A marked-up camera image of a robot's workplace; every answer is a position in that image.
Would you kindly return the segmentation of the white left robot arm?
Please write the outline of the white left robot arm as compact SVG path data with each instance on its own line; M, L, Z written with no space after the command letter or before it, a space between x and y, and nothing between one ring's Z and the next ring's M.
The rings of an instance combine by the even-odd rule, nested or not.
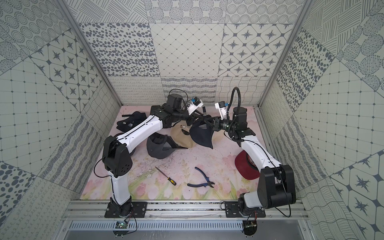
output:
M167 158L175 150L183 149L172 137L159 134L159 131L181 121L191 125L202 115L197 109L203 105L203 101L197 97L187 104L181 95L170 94L165 104L152 106L150 115L135 122L127 132L106 138L102 161L112 182L113 197L110 203L121 216L127 216L132 210L128 172L133 166L131 155L136 147L147 141L147 151L156 159Z

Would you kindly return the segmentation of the dark red baseball cap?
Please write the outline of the dark red baseball cap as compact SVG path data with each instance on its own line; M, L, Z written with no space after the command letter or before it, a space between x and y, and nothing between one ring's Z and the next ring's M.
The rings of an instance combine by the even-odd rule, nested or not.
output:
M258 168L244 150L236 156L235 166L241 176L246 180L255 180L260 177Z

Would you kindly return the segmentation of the beige baseball cap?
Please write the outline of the beige baseball cap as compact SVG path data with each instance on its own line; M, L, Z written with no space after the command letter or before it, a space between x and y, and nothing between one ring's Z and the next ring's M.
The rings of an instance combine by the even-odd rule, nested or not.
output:
M181 121L173 126L171 128L171 137L174 142L187 149L193 148L196 143L192 140L190 128L185 121Z

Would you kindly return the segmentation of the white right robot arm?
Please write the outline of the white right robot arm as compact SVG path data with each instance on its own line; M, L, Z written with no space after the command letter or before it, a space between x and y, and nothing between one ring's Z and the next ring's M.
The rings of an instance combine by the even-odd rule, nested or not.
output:
M224 131L243 149L241 157L235 161L238 171L244 178L253 178L259 173L257 190L239 197L241 211L245 214L255 208L294 204L297 199L294 171L289 165L281 164L261 145L256 133L248 127L247 109L235 107L230 119L227 103L216 103L215 108L220 115L212 118L213 130Z

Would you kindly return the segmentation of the navy baseball cap metal buckle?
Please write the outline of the navy baseball cap metal buckle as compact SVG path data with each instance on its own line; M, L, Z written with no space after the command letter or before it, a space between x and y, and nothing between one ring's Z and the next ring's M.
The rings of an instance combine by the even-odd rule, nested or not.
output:
M122 115L122 117L125 119L117 122L117 129L125 133L142 123L147 118L147 115L146 113L136 111L129 115Z

